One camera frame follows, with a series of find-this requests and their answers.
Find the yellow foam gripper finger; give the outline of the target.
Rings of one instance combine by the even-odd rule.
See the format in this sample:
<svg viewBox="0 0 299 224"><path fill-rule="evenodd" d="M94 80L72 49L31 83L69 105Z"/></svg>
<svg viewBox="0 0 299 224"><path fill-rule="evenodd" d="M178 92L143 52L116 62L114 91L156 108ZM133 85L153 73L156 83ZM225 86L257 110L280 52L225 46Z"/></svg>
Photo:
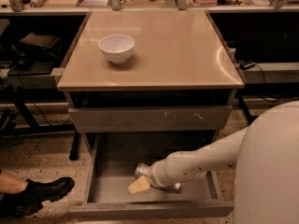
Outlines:
<svg viewBox="0 0 299 224"><path fill-rule="evenodd" d="M138 192L148 190L149 188L150 188L149 179L145 176L140 176L132 184L130 184L127 189L130 194L136 194Z"/></svg>

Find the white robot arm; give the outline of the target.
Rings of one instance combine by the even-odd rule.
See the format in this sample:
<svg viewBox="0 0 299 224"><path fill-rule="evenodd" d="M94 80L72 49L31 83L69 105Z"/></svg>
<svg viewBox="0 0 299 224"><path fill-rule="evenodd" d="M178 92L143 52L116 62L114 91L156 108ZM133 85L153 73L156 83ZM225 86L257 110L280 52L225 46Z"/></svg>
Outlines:
<svg viewBox="0 0 299 224"><path fill-rule="evenodd" d="M129 191L177 189L230 168L236 169L234 224L299 224L299 102L270 108L247 128L195 151L140 163Z"/></svg>

